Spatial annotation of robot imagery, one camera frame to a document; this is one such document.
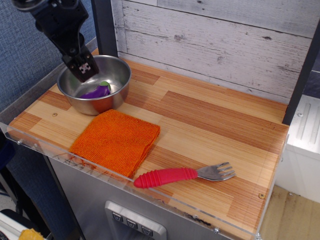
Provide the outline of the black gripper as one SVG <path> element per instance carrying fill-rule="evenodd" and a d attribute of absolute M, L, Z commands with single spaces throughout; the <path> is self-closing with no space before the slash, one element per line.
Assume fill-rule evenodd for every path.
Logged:
<path fill-rule="evenodd" d="M 80 29 L 89 17 L 80 0 L 32 0 L 37 29 L 57 47 L 70 72 L 82 83 L 99 73 Z"/>

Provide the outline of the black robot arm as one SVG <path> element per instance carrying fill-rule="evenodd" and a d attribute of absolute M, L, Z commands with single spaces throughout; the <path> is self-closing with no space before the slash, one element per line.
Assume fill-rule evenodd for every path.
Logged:
<path fill-rule="evenodd" d="M 89 14 L 80 0 L 13 0 L 14 7 L 29 12 L 35 26 L 62 54 L 71 73 L 85 82 L 99 73 L 99 67 L 80 33 Z"/>

